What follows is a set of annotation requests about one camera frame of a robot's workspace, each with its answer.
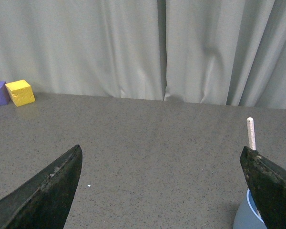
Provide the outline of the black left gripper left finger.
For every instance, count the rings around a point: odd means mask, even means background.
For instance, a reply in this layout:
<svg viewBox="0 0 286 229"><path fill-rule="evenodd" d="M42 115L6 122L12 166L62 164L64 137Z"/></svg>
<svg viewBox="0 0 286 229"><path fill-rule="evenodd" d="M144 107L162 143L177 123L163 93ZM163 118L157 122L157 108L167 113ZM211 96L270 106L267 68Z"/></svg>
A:
<svg viewBox="0 0 286 229"><path fill-rule="evenodd" d="M0 229L62 229L82 170L75 145L0 200Z"/></svg>

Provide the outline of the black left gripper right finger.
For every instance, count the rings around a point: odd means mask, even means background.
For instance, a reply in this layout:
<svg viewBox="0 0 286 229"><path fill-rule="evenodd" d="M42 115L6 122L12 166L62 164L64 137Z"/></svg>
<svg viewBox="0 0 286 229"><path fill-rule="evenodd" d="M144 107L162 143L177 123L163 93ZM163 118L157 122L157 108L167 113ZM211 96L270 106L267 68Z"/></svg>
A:
<svg viewBox="0 0 286 229"><path fill-rule="evenodd" d="M286 229L286 170L247 146L240 164L265 226Z"/></svg>

